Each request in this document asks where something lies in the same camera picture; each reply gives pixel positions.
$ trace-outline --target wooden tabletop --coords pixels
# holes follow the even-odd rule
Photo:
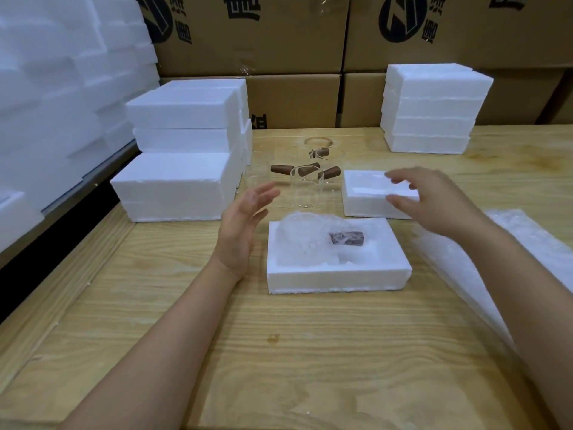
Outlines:
[[[310,137],[344,150],[347,168],[440,168],[480,207],[523,209],[573,245],[573,125],[476,127],[462,156],[391,153],[379,128],[257,131],[255,151],[278,163]],[[266,222],[292,209],[281,186]],[[314,210],[343,216],[340,193]],[[270,296],[263,223],[187,426],[554,428],[516,357],[414,252],[412,223],[390,224],[413,268],[404,290]],[[217,229],[134,225],[121,206],[111,211],[0,325],[0,428],[61,422],[189,285]]]

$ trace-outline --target brown cardboard box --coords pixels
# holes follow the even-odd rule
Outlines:
[[[572,18],[573,0],[351,0],[344,72],[573,66]]]
[[[538,123],[573,124],[573,71],[565,73]]]
[[[139,0],[162,77],[339,73],[348,0]]]
[[[340,74],[243,78],[247,79],[249,111],[254,129],[336,126]],[[161,79],[161,84],[170,80]]]
[[[563,76],[562,69],[497,70],[477,125],[534,124]],[[341,127],[380,125],[384,73],[344,74]]]

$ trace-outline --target chinese character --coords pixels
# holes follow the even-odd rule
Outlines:
[[[253,129],[267,129],[267,114],[263,113],[262,117],[256,115],[251,116],[253,121]]]
[[[261,11],[261,5],[258,0],[223,0],[227,5],[227,13],[229,19],[246,18],[258,21],[261,15],[253,13],[253,11]]]
[[[446,0],[432,0],[430,2],[430,10],[434,13],[439,13],[441,15],[443,4],[445,2],[446,2]]]
[[[490,9],[509,8],[521,10],[526,6],[527,0],[491,0]]]
[[[183,6],[183,0],[169,0],[171,3],[171,10],[173,12],[181,13],[183,16],[187,16],[185,13],[185,6]]]
[[[181,39],[183,42],[187,42],[193,45],[193,42],[191,42],[191,32],[189,30],[189,26],[181,21],[175,21],[175,27],[177,29],[177,35],[179,36],[179,39]]]
[[[424,24],[424,31],[422,32],[422,39],[426,42],[434,43],[435,32],[438,31],[438,24],[431,19],[426,20]]]

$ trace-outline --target hand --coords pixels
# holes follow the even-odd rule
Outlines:
[[[419,202],[395,194],[386,199],[430,232],[459,242],[468,233],[482,229],[481,225],[493,223],[440,170],[411,167],[391,170],[386,176],[394,184],[407,180],[410,188],[418,190]]]
[[[280,193],[274,182],[249,188],[221,215],[219,236],[211,261],[231,273],[237,282],[247,274],[254,230],[269,213],[267,209],[259,210],[273,202]]]

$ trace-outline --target forearm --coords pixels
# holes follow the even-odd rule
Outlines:
[[[210,261],[61,429],[178,429],[235,284]]]
[[[562,428],[573,428],[573,295],[512,235],[491,223],[459,241]]]

